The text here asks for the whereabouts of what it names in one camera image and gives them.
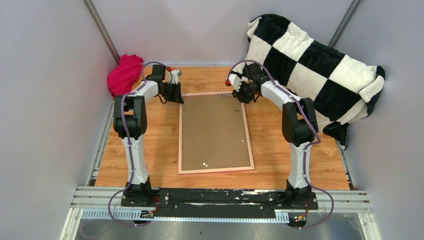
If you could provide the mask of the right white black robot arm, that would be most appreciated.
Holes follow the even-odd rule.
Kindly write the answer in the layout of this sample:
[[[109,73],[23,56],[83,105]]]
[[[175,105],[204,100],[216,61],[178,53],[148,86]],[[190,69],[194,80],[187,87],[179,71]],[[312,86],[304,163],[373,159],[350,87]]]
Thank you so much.
[[[249,104],[264,97],[280,108],[282,135],[289,144],[290,170],[286,189],[272,192],[269,204],[276,209],[318,209],[318,200],[310,179],[310,152],[319,144],[318,121],[314,103],[285,89],[259,62],[246,65],[247,80],[234,68],[228,73],[225,85],[233,87],[232,96]]]

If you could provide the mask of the pink picture frame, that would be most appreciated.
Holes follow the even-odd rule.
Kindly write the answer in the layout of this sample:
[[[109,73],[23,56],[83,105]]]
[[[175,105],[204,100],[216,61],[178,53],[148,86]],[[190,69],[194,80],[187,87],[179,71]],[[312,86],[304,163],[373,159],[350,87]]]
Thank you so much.
[[[229,91],[186,93],[179,106],[178,174],[255,168],[245,104]]]

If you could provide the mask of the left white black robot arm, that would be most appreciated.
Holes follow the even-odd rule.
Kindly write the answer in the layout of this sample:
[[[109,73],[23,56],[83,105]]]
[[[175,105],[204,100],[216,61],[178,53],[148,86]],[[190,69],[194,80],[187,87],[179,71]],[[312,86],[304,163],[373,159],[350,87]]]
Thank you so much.
[[[121,200],[124,207],[146,207],[157,200],[144,155],[144,135],[148,126],[146,104],[155,97],[159,97],[162,104],[183,104],[181,75],[179,69],[154,62],[151,74],[144,76],[139,86],[114,99],[113,129],[123,143],[128,167]]]

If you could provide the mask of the yellow black screwdriver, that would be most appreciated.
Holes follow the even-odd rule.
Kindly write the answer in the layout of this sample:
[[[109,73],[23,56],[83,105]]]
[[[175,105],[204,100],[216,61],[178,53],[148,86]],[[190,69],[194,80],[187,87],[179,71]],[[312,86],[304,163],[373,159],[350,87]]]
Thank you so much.
[[[232,94],[216,94],[216,97],[229,97],[229,98],[233,98]]]

